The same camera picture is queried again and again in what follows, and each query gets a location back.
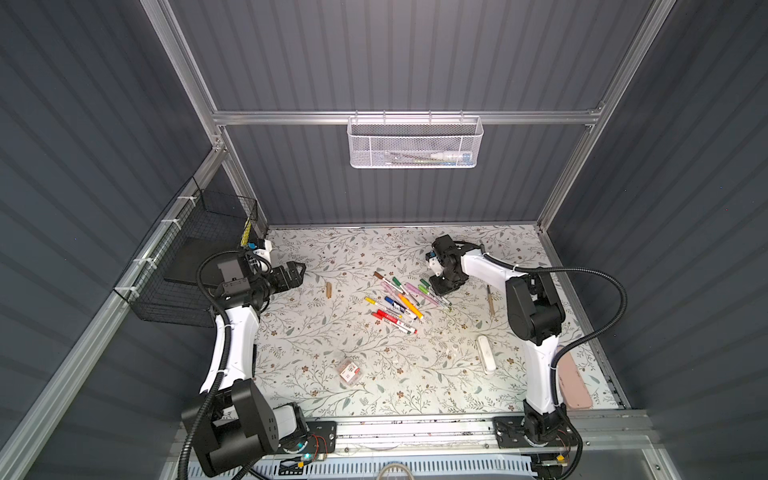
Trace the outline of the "light green highlighter pen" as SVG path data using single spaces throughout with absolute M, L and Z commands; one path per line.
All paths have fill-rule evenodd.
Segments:
M 443 300 L 440 297 L 438 297 L 431 289 L 429 283 L 426 280 L 421 279 L 418 289 L 427 297 L 434 300 L 437 304 L 442 305 L 446 308 L 451 308 L 449 302 L 447 300 Z

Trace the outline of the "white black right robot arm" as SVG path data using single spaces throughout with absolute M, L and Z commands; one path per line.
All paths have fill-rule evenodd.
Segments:
M 554 366 L 566 314 L 551 274 L 496 259 L 482 246 L 448 235 L 437 237 L 425 258 L 434 272 L 430 285 L 439 296 L 458 290 L 471 278 L 504 294 L 508 325 L 524 342 L 527 392 L 522 427 L 526 440 L 533 446 L 554 440 L 566 427 Z

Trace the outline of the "brown capped marker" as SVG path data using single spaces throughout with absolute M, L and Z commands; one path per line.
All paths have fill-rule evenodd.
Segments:
M 491 318 L 494 318 L 496 311 L 495 311 L 495 305 L 493 301 L 493 293 L 490 286 L 488 285 L 486 285 L 486 299 L 488 304 L 489 315 Z

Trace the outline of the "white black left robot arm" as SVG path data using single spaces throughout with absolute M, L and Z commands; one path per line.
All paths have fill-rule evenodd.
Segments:
M 258 240 L 215 253 L 195 273 L 210 304 L 216 339 L 210 367 L 194 402 L 183 412 L 186 437 L 176 476 L 186 479 L 196 459 L 205 475 L 236 469 L 243 478 L 264 456 L 308 443 L 310 430 L 294 402 L 272 407 L 253 379 L 255 337 L 274 294 L 303 282 L 305 266 L 271 262 L 272 244 Z

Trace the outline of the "dark green capped marker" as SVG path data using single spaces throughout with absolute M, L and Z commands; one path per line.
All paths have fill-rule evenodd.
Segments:
M 392 277 L 392 282 L 414 305 L 419 305 L 418 300 L 408 290 L 405 289 L 403 284 L 396 277 Z

